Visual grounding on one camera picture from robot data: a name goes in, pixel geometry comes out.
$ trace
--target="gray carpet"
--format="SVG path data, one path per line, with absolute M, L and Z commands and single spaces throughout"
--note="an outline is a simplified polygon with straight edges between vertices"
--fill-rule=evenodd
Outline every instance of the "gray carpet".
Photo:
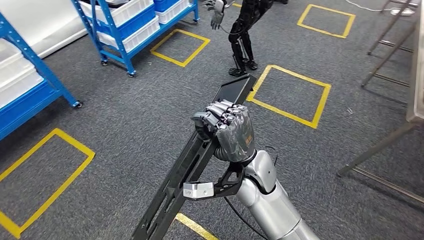
M 384 0 L 355 2 L 378 9 Z M 297 26 L 308 4 L 355 14 L 349 36 L 342 39 Z M 232 7 L 225 12 L 226 30 L 239 10 Z M 328 32 L 343 30 L 337 24 L 344 16 L 323 10 L 310 14 L 317 14 L 305 19 L 312 27 Z M 135 78 L 128 78 L 119 64 L 102 67 L 88 37 L 45 59 L 66 87 L 84 101 L 84 107 L 71 109 L 59 99 L 0 141 L 0 171 L 54 128 L 85 144 L 96 156 L 21 239 L 129 239 L 193 130 L 191 114 L 208 104 L 222 83 L 232 79 L 227 74 L 234 65 L 228 35 L 210 29 L 210 16 L 204 9 L 200 16 L 198 25 L 188 24 L 190 15 L 185 18 L 187 23 L 176 26 L 211 40 L 186 67 L 149 53 L 159 39 L 133 58 Z M 273 146 L 278 150 L 278 178 L 323 240 L 424 239 L 423 205 L 356 174 L 335 176 L 337 169 L 405 121 L 407 88 L 376 78 L 366 89 L 359 87 L 388 50 L 379 46 L 372 56 L 366 55 L 389 20 L 388 13 L 369 12 L 342 0 L 293 0 L 288 5 L 274 3 L 250 31 L 259 64 L 255 76 L 275 64 L 332 86 L 317 129 L 246 103 L 258 149 Z M 387 39 L 396 40 L 409 24 L 410 19 L 402 19 Z M 193 49 L 184 47 L 186 37 L 175 37 L 160 52 L 178 60 L 189 56 Z M 180 40 L 181 52 L 175 51 Z M 188 44 L 196 46 L 198 42 Z M 397 52 L 382 72 L 407 80 L 410 59 L 409 53 Z M 319 91 L 313 84 L 273 71 L 257 97 L 310 119 Z M 424 195 L 422 135 L 422 130 L 415 131 L 364 167 Z M 0 210 L 18 224 L 84 160 L 80 152 L 56 138 L 39 151 L 0 182 Z M 201 179 L 216 180 L 225 167 L 225 163 L 211 160 Z M 249 213 L 232 200 L 253 223 Z M 223 199 L 186 202 L 181 212 L 219 239 L 260 239 Z M 0 239 L 14 238 L 0 227 Z M 175 221 L 166 239 L 201 238 Z

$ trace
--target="cable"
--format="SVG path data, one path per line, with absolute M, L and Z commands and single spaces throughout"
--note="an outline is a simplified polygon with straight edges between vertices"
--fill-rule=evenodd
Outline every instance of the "cable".
M 222 31 L 224 31 L 224 33 L 226 33 L 226 34 L 229 34 L 229 35 L 239 35 L 239 34 L 241 34 L 242 32 L 244 32 L 244 31 L 248 28 L 248 26 L 246 26 L 243 30 L 241 30 L 241 31 L 239 31 L 239 32 L 236 32 L 236 33 L 228 32 L 227 30 L 225 30 L 225 29 L 223 28 L 223 26 L 220 26 L 220 28 L 221 28 L 221 30 L 222 30 Z
M 356 3 L 351 2 L 351 1 L 349 1 L 349 0 L 345 0 L 345 1 L 346 1 L 346 2 L 348 2 L 349 4 L 352 4 L 352 5 L 354 5 L 354 6 L 358 7 L 358 8 L 360 8 L 360 9 L 365 9 L 365 10 L 368 10 L 368 11 L 371 11 L 371 12 L 392 11 L 393 9 L 399 9 L 399 8 L 397 8 L 397 7 L 392 7 L 392 8 L 390 8 L 390 9 L 375 10 L 375 9 L 370 9 L 370 8 L 368 8 L 368 7 L 360 6 L 359 4 L 356 4 Z
M 264 236 L 262 233 L 260 233 L 259 231 L 257 231 L 252 225 L 250 225 L 248 223 L 248 221 L 246 221 L 241 215 L 240 213 L 236 210 L 236 208 L 234 208 L 234 206 L 231 204 L 231 202 L 228 200 L 228 198 L 225 196 L 224 200 L 226 201 L 226 203 L 229 205 L 229 207 L 234 211 L 234 213 L 237 215 L 238 218 L 240 218 L 243 223 L 245 223 L 250 229 L 252 229 L 256 234 L 258 234 L 259 236 L 261 236 L 263 239 L 268 240 L 268 238 L 266 236 Z
M 275 166 L 277 164 L 277 160 L 278 160 L 278 151 L 273 146 L 265 146 L 265 148 L 269 148 L 269 149 L 274 150 L 274 152 L 275 152 L 274 166 Z

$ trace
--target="robotic hand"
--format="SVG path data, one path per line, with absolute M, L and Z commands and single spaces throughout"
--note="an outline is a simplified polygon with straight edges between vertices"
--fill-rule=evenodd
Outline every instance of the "robotic hand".
M 255 154 L 254 131 L 247 107 L 227 100 L 216 101 L 191 119 L 203 139 L 216 134 L 221 145 L 215 152 L 217 158 L 238 163 Z
M 210 21 L 210 26 L 213 30 L 220 29 L 221 23 L 224 18 L 224 7 L 226 3 L 225 0 L 207 0 L 202 6 L 207 8 L 208 11 L 212 11 L 212 20 Z

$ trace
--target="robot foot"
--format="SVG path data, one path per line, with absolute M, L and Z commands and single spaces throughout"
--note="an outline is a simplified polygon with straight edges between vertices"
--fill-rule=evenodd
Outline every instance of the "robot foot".
M 244 71 L 244 70 L 238 69 L 238 68 L 230 68 L 228 70 L 228 74 L 230 74 L 231 76 L 234 76 L 234 77 L 237 77 L 238 78 L 238 77 L 241 77 L 243 75 L 246 75 L 247 72 Z
M 258 69 L 258 64 L 253 60 L 246 61 L 245 66 L 248 67 L 251 70 Z

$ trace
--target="black cable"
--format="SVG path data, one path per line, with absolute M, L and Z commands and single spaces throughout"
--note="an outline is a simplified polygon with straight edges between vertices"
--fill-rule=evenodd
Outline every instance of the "black cable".
M 265 148 L 269 148 L 269 149 L 274 150 L 274 152 L 275 152 L 274 166 L 275 166 L 277 164 L 277 160 L 278 160 L 278 151 L 273 146 L 265 146 Z
M 234 211 L 234 213 L 237 215 L 237 217 L 239 217 L 243 223 L 245 223 L 250 229 L 252 229 L 255 233 L 257 233 L 259 236 L 261 236 L 263 239 L 268 240 L 268 238 L 266 236 L 264 236 L 262 233 L 260 233 L 259 231 L 257 231 L 252 225 L 250 225 L 241 215 L 240 213 L 236 210 L 236 208 L 234 208 L 234 206 L 231 204 L 231 202 L 228 200 L 228 198 L 225 196 L 224 200 L 226 201 L 226 203 L 229 205 L 229 207 Z

